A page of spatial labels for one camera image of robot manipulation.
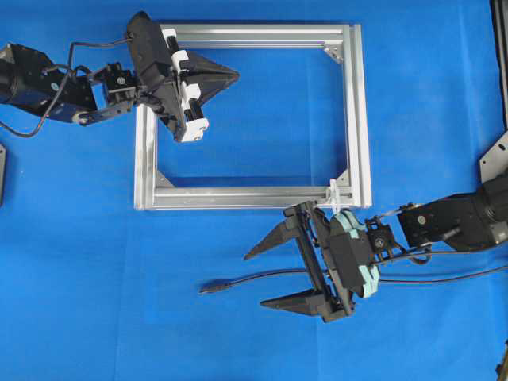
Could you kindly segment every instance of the aluminum frame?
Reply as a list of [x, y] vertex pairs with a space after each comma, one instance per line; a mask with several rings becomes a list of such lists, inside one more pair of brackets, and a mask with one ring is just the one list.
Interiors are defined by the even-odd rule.
[[317, 48], [343, 71], [348, 168], [330, 187], [174, 187], [157, 169], [157, 117], [137, 107], [134, 207], [137, 210], [270, 209], [309, 200], [320, 207], [372, 205], [371, 165], [359, 25], [161, 24], [181, 48]]

